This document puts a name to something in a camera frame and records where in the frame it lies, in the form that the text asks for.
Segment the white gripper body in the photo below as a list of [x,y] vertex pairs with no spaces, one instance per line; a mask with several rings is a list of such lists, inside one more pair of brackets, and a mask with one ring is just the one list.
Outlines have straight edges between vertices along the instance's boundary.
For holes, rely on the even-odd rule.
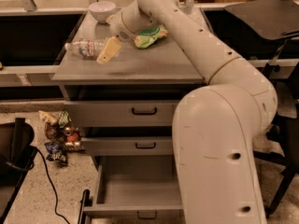
[[122,10],[110,15],[106,19],[106,22],[109,25],[110,32],[113,36],[116,36],[122,42],[128,42],[131,40],[131,31],[125,24]]

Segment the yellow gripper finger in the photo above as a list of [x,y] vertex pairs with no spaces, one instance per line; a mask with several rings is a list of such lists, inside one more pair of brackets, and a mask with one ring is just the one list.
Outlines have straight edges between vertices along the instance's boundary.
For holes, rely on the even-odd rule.
[[107,38],[104,42],[104,46],[101,49],[99,55],[96,58],[96,61],[100,64],[108,63],[112,58],[114,58],[121,49],[120,40],[112,36]]

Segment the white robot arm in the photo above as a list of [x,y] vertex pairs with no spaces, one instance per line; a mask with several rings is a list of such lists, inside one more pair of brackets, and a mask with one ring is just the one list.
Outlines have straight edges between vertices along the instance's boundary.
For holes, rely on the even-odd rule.
[[97,58],[161,24],[205,85],[178,103],[172,140],[186,224],[266,224],[252,141],[278,108],[271,82],[178,8],[176,0],[135,0],[108,20],[112,37]]

